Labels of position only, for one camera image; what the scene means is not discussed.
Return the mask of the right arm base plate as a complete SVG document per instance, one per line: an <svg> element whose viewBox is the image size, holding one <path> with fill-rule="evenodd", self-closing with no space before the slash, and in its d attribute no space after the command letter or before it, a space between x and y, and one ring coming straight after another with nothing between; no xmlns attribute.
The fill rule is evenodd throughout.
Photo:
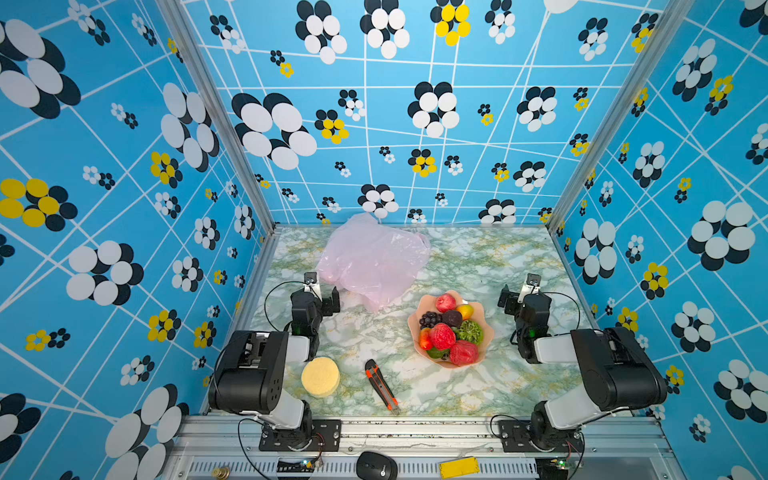
<svg viewBox="0 0 768 480"><path fill-rule="evenodd" d="M550 425L531 425L530 421L504 419L497 422L498 435L506 453L553 453L582 452L584 439L575 429L557 430Z"/></svg>

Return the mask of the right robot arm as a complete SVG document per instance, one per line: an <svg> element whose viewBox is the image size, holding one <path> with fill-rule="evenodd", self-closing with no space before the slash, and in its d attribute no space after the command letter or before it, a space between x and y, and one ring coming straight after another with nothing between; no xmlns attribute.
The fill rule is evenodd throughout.
<svg viewBox="0 0 768 480"><path fill-rule="evenodd" d="M553 450L588 423L664 403L665 379L629 330L579 328L551 334L551 304L550 296L535 285L520 292L505 286L498 300L498 307L515 320L510 343L523 360L533 365L576 365L581 375L580 385L535 405L528 422L532 445Z"/></svg>

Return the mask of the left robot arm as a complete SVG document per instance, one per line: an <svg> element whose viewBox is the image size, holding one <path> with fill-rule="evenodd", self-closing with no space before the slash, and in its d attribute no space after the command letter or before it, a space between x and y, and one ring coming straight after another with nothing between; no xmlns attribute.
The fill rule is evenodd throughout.
<svg viewBox="0 0 768 480"><path fill-rule="evenodd" d="M208 404L255 420L262 425L262 452L336 452L341 421L319 420L311 407L283 387L288 363L305 366L305 378L318 382L318 397L337 388L338 367L319 357L319 327L325 317L341 309L339 292L321 298L308 285L291 295L292 321L288 331L247 331L232 334L216 362Z"/></svg>

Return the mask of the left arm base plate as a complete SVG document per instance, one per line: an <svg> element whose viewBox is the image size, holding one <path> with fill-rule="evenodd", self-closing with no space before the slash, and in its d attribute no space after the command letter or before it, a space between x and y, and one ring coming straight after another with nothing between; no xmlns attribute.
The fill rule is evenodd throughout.
<svg viewBox="0 0 768 480"><path fill-rule="evenodd" d="M262 452L337 452L341 430L340 419L303 422L291 430L265 426L258 448Z"/></svg>

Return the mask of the dark brown fruit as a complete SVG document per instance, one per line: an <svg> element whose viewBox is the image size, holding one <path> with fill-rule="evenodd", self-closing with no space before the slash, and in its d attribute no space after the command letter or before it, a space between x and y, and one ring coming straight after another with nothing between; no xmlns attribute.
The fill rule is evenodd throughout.
<svg viewBox="0 0 768 480"><path fill-rule="evenodd" d="M448 310L441 314L441 322L451 328L460 328L464 318L457 310Z"/></svg>

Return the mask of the pink plastic bag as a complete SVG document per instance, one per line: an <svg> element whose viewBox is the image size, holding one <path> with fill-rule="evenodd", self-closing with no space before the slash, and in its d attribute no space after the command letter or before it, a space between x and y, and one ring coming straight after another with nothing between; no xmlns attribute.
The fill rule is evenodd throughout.
<svg viewBox="0 0 768 480"><path fill-rule="evenodd" d="M330 235L316 271L322 282L358 295L377 312L411 287L430 254L426 236L361 213Z"/></svg>

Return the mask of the red strawberry fruit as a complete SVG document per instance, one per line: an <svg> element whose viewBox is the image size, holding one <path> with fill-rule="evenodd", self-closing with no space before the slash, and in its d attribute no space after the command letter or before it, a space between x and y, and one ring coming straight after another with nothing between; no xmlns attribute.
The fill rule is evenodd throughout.
<svg viewBox="0 0 768 480"><path fill-rule="evenodd" d="M444 323L439 323L431 329L430 338L433 348L440 350L450 350L457 341L455 332Z"/></svg>

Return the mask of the green kiwi half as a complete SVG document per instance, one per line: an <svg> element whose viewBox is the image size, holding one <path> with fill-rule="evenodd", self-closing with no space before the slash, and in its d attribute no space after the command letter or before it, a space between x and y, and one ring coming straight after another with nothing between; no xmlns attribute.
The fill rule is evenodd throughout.
<svg viewBox="0 0 768 480"><path fill-rule="evenodd" d="M480 345L484 341L484 329L474 320L465 320L458 328L457 339Z"/></svg>

